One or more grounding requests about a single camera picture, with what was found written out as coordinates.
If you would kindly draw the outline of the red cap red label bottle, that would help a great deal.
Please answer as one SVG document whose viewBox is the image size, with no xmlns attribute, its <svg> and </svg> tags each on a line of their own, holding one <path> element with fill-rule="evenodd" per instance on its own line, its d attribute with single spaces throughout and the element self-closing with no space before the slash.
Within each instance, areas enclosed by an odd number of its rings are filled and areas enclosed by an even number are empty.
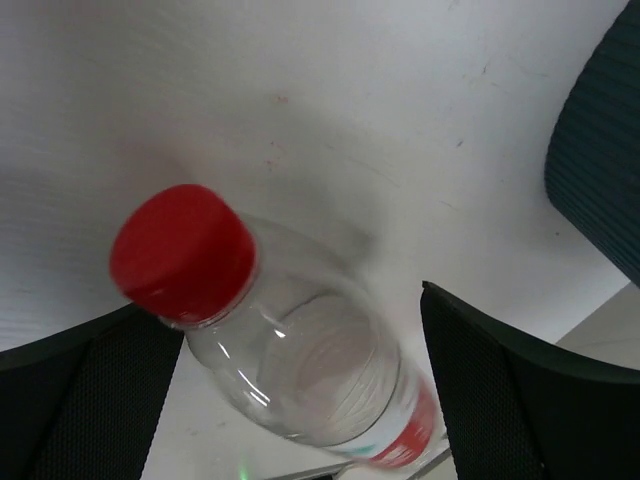
<svg viewBox="0 0 640 480">
<path fill-rule="evenodd" d="M 271 433 L 381 469 L 420 468 L 444 446 L 432 382 L 316 241 L 182 184 L 124 222 L 109 272 Z"/>
</svg>

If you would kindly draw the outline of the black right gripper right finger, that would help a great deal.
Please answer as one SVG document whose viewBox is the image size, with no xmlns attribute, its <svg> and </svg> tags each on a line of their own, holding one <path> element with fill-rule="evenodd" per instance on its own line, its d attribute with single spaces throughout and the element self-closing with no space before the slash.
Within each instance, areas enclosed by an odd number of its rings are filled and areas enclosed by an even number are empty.
<svg viewBox="0 0 640 480">
<path fill-rule="evenodd" d="M 431 282 L 420 310 L 458 478 L 638 478 L 638 371 L 540 340 Z"/>
</svg>

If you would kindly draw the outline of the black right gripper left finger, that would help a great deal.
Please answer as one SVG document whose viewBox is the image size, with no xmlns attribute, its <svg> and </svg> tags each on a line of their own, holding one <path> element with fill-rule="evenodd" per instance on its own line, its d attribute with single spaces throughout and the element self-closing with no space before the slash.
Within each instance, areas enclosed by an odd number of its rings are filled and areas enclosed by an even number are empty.
<svg viewBox="0 0 640 480">
<path fill-rule="evenodd" d="M 127 305 L 2 351 L 2 478 L 140 478 L 183 338 Z"/>
</svg>

